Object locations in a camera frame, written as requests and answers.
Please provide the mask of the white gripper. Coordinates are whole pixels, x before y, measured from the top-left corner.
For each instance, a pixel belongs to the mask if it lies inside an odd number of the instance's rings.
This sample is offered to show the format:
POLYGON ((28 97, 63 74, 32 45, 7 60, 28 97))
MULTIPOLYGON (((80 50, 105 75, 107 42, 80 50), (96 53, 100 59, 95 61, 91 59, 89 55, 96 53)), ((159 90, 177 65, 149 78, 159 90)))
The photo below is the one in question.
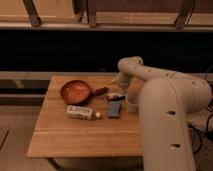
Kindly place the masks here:
POLYGON ((131 84, 132 76, 125 75, 122 72, 119 72, 111 81, 112 84, 116 84, 123 91, 126 91, 131 84))

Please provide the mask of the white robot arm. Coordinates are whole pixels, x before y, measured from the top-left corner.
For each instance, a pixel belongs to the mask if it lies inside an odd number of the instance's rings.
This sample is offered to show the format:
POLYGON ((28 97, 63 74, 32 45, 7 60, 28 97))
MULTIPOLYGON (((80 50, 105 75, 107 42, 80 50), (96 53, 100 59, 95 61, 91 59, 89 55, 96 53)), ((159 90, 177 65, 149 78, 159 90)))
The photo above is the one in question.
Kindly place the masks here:
POLYGON ((126 91, 133 78, 139 92, 144 171, 196 171, 186 116, 211 101, 209 83, 191 74, 149 67, 139 56, 122 58, 113 83, 126 91))

